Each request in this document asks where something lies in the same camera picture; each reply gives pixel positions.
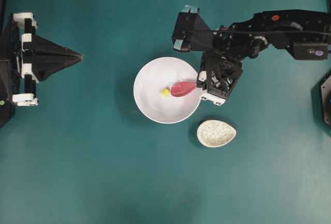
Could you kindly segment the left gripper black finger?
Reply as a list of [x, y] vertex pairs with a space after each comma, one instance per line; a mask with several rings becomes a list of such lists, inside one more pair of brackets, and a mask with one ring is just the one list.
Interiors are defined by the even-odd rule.
[[32, 63], [32, 72], [39, 81], [46, 80], [49, 76], [79, 62], [81, 57], [37, 57]]
[[83, 55], [73, 51], [67, 47], [62, 47], [38, 35], [32, 35], [31, 50], [37, 54], [43, 55], [59, 55], [59, 56], [73, 56], [83, 59]]

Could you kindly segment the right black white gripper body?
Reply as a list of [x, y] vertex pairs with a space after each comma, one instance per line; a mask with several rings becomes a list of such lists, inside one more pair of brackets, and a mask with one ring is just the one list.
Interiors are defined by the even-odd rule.
[[202, 53], [196, 86], [200, 99], [215, 105], [224, 104], [242, 75], [242, 62], [216, 52]]

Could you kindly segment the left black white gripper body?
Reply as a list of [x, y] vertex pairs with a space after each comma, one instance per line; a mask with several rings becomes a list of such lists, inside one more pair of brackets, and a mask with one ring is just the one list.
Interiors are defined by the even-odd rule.
[[33, 63], [24, 61], [28, 50], [25, 43], [32, 41], [38, 28], [31, 12], [12, 13], [1, 34], [1, 96], [18, 107], [37, 106]]

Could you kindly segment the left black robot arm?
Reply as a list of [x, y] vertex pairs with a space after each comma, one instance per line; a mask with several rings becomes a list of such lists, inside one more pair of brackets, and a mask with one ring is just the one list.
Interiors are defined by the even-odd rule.
[[12, 13], [1, 34], [1, 125], [16, 107], [39, 104], [38, 83], [83, 60], [82, 54], [36, 35], [31, 12]]

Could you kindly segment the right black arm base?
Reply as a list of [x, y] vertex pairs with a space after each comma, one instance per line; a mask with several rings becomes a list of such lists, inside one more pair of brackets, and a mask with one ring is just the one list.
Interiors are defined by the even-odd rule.
[[316, 125], [330, 132], [330, 70], [311, 89], [311, 103]]

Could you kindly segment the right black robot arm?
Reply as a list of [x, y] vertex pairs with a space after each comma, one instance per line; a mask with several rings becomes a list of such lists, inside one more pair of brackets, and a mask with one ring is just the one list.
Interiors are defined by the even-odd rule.
[[225, 103], [243, 73], [243, 61], [273, 46], [295, 60], [328, 58], [330, 14], [309, 10], [264, 11], [244, 22], [213, 30], [197, 30], [203, 52], [197, 77], [203, 100]]

